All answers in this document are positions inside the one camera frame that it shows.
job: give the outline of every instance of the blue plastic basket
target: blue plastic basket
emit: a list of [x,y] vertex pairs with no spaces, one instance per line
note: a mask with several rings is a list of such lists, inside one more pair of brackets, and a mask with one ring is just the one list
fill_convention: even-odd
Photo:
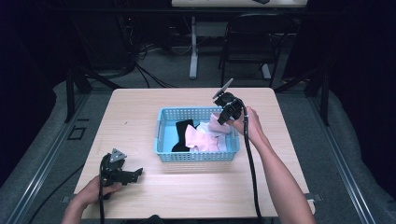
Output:
[[232,161],[239,150],[238,131],[231,128],[225,136],[226,151],[215,152],[172,152],[178,142],[176,122],[192,119],[194,126],[200,122],[209,122],[213,112],[221,112],[221,107],[164,107],[157,119],[154,151],[161,161]]

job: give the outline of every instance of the human arm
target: human arm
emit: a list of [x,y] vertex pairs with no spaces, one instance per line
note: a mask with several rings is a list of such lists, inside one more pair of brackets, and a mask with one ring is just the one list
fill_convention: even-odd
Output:
[[[120,184],[103,187],[103,195],[113,193],[120,189]],[[64,212],[62,224],[80,223],[82,212],[91,203],[98,201],[99,195],[99,175],[92,179],[70,202]]]
[[[296,180],[276,155],[265,136],[259,116],[251,107],[247,107],[248,138],[258,150],[262,160],[268,189],[281,223],[315,223],[308,202]],[[244,132],[244,113],[237,120],[227,122],[235,129]]]

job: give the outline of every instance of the dark background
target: dark background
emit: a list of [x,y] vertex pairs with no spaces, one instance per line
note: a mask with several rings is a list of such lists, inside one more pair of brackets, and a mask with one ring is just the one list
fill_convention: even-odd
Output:
[[[71,21],[57,16],[55,20],[37,7],[44,3],[20,0],[0,6],[0,146],[7,155],[1,163],[1,184],[49,117],[56,101],[52,88],[65,80],[71,67],[124,69],[131,62],[131,50],[124,45],[117,18],[75,17]],[[61,1],[50,3],[64,6]],[[107,1],[96,4],[111,5]],[[310,0],[307,10],[342,11],[350,6],[354,13],[348,22],[302,20],[284,77],[303,75],[320,66],[329,50],[339,49],[329,70],[331,90],[356,130],[362,160],[378,184],[396,198],[396,7],[391,0],[373,4]],[[141,27],[148,28],[142,32],[150,36],[149,28],[158,30],[168,22],[177,23],[175,18],[166,19],[169,21],[157,18],[163,22],[157,23],[158,27],[150,26],[155,21],[142,21]],[[86,33],[87,28],[95,33]],[[112,35],[101,38],[103,33]],[[91,40],[96,52],[87,48],[82,36]],[[169,46],[169,35],[150,37],[164,48]]]

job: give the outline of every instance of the black chair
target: black chair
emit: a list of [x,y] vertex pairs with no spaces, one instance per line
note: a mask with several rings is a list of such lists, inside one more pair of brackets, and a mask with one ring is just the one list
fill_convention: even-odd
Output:
[[273,64],[269,87],[272,87],[277,62],[285,36],[292,28],[292,19],[280,14],[248,13],[238,15],[227,24],[219,60],[221,83],[227,63]]

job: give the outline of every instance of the forearm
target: forearm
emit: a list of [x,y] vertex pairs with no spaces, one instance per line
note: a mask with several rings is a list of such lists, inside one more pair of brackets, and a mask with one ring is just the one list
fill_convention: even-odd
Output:
[[62,224],[80,223],[82,213],[84,212],[84,209],[86,207],[87,206],[74,200],[70,202],[64,212],[64,219],[62,220]]
[[315,223],[308,202],[296,180],[276,155],[268,139],[253,143],[262,159],[268,189],[282,223]]

